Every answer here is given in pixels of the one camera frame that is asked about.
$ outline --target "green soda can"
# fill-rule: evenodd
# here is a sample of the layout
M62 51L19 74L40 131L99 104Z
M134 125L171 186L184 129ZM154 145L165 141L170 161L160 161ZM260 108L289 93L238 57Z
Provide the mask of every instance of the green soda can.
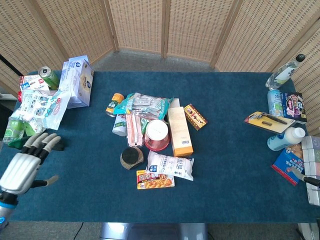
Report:
M60 80L55 72L50 69L50 67L41 67L38 74L48 84L49 88L52 90L58 89Z
M23 121L9 117L8 125L4 133L2 141L10 143L13 140L21 139L25 133L25 124Z

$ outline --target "cable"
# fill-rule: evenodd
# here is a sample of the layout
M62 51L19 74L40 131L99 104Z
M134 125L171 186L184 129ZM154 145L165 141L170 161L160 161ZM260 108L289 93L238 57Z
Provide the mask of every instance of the cable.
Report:
M214 236L210 232L208 232L208 235L212 238L212 240L215 240Z
M80 230L82 229L82 226L83 226L83 225L84 225L84 222L82 222L82 223L81 223L81 226L80 226L79 230L76 232L76 234L75 234L75 236L74 236L73 240L75 240L75 239L76 239L76 237L78 236L78 234L79 234Z

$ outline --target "white bottle cap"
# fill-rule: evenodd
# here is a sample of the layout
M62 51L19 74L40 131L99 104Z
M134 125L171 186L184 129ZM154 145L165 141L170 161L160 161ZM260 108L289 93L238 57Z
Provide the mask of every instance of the white bottle cap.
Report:
M296 139L301 139L306 135L306 132L301 127L297 127L292 131L292 135Z

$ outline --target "white wrapper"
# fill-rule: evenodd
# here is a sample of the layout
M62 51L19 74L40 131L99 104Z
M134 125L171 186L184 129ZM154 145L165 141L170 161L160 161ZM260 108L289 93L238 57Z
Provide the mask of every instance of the white wrapper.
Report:
M166 174L193 181L194 177L191 175L193 164L193 158L165 156L150 151L145 172Z

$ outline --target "blue table cloth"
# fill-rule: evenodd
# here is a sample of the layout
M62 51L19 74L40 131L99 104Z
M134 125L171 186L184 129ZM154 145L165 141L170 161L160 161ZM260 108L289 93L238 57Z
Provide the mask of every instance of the blue table cloth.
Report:
M49 187L19 198L14 221L134 223L312 222L320 208L308 203L306 185L291 185L271 165L273 133L244 123L268 112L265 82L270 73L95 72L90 107L67 109L57 131L66 144L53 151L37 179L59 175ZM292 81L280 90L295 90ZM114 93L142 93L192 103L208 124L188 123L194 149L194 181L175 178L175 187L137 190L136 170L121 166L127 139L111 132L105 109ZM18 152L4 146L0 174ZM172 156L171 144L160 153Z

